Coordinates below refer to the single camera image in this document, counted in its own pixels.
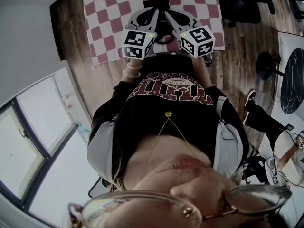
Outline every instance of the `bracelet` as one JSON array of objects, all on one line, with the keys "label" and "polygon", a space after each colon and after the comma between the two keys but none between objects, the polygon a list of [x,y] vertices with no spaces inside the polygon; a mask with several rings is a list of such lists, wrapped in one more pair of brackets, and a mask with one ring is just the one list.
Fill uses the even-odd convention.
[{"label": "bracelet", "polygon": [[131,76],[131,75],[129,75],[129,74],[127,74],[125,71],[126,71],[127,69],[125,69],[124,71],[123,71],[123,76],[126,76],[127,78],[139,78],[140,76],[141,76],[141,73],[140,72],[138,72],[138,75],[137,76]]},{"label": "bracelet", "polygon": [[132,66],[129,65],[129,63],[127,63],[127,68],[133,69],[133,70],[139,70],[139,69],[142,68],[142,66],[140,66],[140,67],[132,67]]}]

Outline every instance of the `hand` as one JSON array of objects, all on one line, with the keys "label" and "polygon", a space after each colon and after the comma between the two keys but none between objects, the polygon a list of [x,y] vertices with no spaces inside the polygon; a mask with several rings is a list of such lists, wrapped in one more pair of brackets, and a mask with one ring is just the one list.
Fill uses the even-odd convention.
[{"label": "hand", "polygon": [[131,58],[129,65],[132,67],[141,67],[143,61],[140,59]]}]

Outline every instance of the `glasses lens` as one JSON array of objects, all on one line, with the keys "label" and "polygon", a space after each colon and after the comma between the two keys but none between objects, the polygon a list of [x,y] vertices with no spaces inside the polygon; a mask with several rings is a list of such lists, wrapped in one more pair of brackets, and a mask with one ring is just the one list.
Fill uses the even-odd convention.
[{"label": "glasses lens", "polygon": [[94,199],[82,211],[88,228],[183,227],[197,228],[201,215],[187,202],[153,195],[119,195]]},{"label": "glasses lens", "polygon": [[229,190],[226,200],[241,213],[262,215],[284,205],[291,195],[284,187],[246,185]]}]

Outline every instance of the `red and white checkered cloth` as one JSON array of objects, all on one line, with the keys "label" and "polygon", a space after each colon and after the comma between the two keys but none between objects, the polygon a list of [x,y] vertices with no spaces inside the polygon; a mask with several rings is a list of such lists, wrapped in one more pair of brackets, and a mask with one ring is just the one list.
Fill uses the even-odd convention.
[{"label": "red and white checkered cloth", "polygon": [[[85,24],[94,65],[122,58],[122,31],[131,15],[147,0],[84,0]],[[213,32],[215,50],[224,50],[224,31],[219,0],[169,0],[170,7],[193,14]],[[172,42],[155,44],[154,53],[178,50]]]}]

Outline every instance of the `wooden floor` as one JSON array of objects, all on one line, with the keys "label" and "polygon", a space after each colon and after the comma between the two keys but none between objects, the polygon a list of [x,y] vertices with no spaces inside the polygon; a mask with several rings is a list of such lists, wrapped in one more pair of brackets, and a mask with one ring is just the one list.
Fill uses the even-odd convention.
[{"label": "wooden floor", "polygon": [[[225,51],[213,53],[209,69],[213,84],[230,99],[241,119],[245,118],[246,94],[254,88],[258,91],[256,102],[268,113],[272,110],[276,77],[262,81],[256,77],[256,60],[259,53],[270,52],[279,58],[277,32],[302,34],[304,23],[297,22],[288,0],[273,0],[276,14],[269,13],[266,4],[259,4],[260,24],[237,23],[234,28],[224,25]],[[91,115],[111,98],[113,87],[118,84],[124,60],[102,64],[92,69],[89,45],[86,37],[82,0],[65,0],[56,6],[57,29],[64,57],[68,60],[78,89]],[[245,127],[249,141],[258,147],[263,135]]]}]

